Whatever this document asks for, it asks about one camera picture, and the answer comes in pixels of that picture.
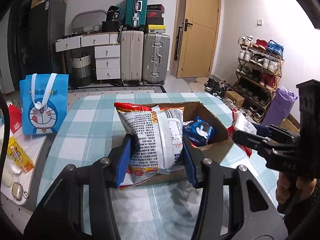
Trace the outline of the yellow snack box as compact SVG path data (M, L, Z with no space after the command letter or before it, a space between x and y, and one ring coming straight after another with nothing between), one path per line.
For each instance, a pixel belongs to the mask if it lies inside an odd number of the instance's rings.
M9 138L7 155L25 173L28 173L34 168L32 159L14 137Z

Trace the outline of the striped laundry basket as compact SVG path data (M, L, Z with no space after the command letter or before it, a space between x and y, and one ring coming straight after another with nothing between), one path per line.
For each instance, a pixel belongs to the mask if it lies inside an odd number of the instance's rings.
M87 52L72 59L72 74L75 87L85 87L93 83L91 57Z

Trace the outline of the black refrigerator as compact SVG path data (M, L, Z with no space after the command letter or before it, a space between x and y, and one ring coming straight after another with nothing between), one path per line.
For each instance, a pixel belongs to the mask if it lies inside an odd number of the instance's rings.
M31 1L16 2L8 21L8 60L14 90L30 74L63 73L55 42L65 35L65 2L46 0L35 7Z

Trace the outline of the white earbuds case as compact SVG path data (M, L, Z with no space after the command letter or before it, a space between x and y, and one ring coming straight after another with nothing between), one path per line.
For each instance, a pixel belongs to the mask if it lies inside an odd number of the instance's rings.
M16 201L21 201L23 198L29 199L29 193L25 191L23 186L17 181L12 184L11 194Z

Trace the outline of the wooden shoe rack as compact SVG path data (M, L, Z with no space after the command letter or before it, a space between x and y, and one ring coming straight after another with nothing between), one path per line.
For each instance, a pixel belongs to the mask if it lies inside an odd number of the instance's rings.
M261 123L276 96L282 76L284 47L274 40L254 40L252 35L238 39L239 65L234 90L244 97L243 108L250 117Z

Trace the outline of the blue Doraemon gift bag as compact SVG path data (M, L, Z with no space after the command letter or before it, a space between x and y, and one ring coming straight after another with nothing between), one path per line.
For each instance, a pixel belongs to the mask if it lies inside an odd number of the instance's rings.
M20 81L22 131L57 133L67 114L67 74L32 74Z

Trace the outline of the brown SF cardboard box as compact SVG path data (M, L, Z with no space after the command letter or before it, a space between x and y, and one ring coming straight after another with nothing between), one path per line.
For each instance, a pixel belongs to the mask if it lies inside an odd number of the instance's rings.
M178 102L178 103L149 103L143 104L144 110L154 106L169 109L183 107L183 121L187 124L183 133L190 139L191 145L209 157L221 163L233 145L227 128L220 119L203 103Z

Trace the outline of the teal hard suitcase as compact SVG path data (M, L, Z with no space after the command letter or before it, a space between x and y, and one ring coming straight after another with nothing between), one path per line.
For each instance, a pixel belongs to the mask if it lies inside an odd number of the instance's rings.
M148 0L126 0L124 25L131 28L145 27Z

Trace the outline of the white drawer desk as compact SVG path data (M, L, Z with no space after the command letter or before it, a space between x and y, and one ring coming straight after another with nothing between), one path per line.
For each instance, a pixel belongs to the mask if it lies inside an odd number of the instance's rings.
M72 59L87 52L91 57L93 79L97 81L120 78L119 33L98 33L67 37L55 42L55 50L63 56L70 53L69 66L72 72Z

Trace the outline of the purple bag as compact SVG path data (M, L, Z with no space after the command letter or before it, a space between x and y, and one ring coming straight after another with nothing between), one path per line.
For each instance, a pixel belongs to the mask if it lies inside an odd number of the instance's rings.
M284 86L278 88L261 125L280 126L281 122L289 116L297 99L298 96L287 90Z

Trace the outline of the wooden door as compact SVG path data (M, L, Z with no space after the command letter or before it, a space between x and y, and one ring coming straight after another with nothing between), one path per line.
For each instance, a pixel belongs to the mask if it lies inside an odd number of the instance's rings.
M170 74L209 77L220 27L222 0L176 0Z

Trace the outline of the black bag on desk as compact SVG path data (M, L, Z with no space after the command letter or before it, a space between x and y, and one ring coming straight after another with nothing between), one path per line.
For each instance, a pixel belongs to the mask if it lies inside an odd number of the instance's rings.
M103 33L119 31L119 28L120 28L120 23L118 20L119 14L120 14L119 7L115 5L112 5L109 7L106 14L106 20L102 22L102 26L101 26L101 31Z

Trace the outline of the blue Oreo snack packet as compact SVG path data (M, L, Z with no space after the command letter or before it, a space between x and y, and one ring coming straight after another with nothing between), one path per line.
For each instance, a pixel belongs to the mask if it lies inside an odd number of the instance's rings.
M190 142L196 147L208 145L213 139L216 130L208 122L197 116L194 120L183 123L183 134L187 135Z

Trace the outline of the orange white noodle snack bag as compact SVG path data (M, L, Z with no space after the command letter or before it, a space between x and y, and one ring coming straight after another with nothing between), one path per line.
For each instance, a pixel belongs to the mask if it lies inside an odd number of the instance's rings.
M116 102L114 106L125 131L133 135L137 143L120 188L174 172L182 160L184 107L149 107L123 102Z

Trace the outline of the silver hard suitcase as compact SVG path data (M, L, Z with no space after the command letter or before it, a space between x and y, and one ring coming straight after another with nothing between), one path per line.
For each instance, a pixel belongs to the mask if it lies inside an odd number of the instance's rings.
M165 83L170 36L161 33L144 35L142 80L144 85Z

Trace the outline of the stack of shoe boxes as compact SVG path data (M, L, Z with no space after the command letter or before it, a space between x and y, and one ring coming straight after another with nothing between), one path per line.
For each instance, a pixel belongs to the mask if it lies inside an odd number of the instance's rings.
M146 10L145 33L166 33L164 25L165 8L162 4L148 4Z

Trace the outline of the beige hard suitcase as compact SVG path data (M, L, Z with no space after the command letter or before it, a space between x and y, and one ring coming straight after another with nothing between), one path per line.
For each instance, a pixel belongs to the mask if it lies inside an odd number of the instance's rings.
M122 31L120 36L120 77L122 82L142 81L144 32Z

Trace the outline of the red paper bag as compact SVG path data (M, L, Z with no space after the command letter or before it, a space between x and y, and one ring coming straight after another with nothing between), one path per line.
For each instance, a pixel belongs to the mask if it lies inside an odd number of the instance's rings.
M22 127L22 113L13 104L7 104L10 116L10 130L15 134Z

